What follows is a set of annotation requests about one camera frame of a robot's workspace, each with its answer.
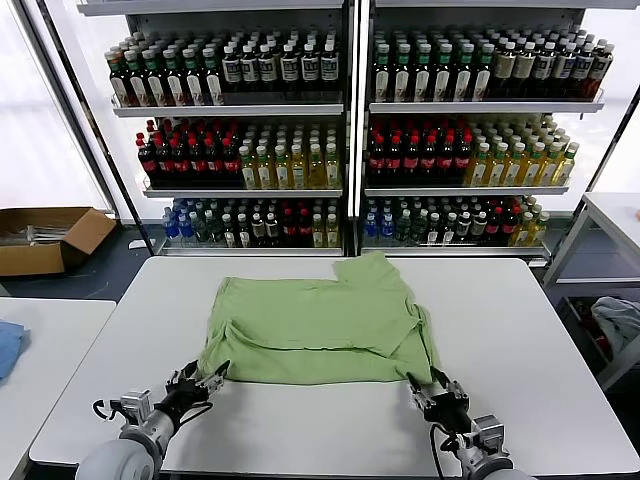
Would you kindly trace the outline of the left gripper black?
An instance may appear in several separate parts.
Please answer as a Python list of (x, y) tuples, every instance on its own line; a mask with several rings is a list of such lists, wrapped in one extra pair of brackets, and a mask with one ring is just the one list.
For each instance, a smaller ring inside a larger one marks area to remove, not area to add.
[(197, 380), (196, 360), (176, 370), (165, 385), (166, 396), (157, 403), (157, 409), (170, 418), (183, 418), (197, 408), (212, 408), (209, 395), (214, 395), (224, 384), (231, 361), (226, 360), (217, 369)]

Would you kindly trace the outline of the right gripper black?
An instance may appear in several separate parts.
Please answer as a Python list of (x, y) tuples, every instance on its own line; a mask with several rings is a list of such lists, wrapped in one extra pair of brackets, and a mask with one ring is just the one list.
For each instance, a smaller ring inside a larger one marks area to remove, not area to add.
[(448, 393), (430, 397), (418, 380), (409, 372), (406, 378), (416, 406), (423, 410), (424, 419), (430, 423), (440, 424), (443, 428), (470, 428), (471, 418), (468, 416), (469, 397), (457, 380), (451, 380), (447, 374), (431, 366), (433, 380)]

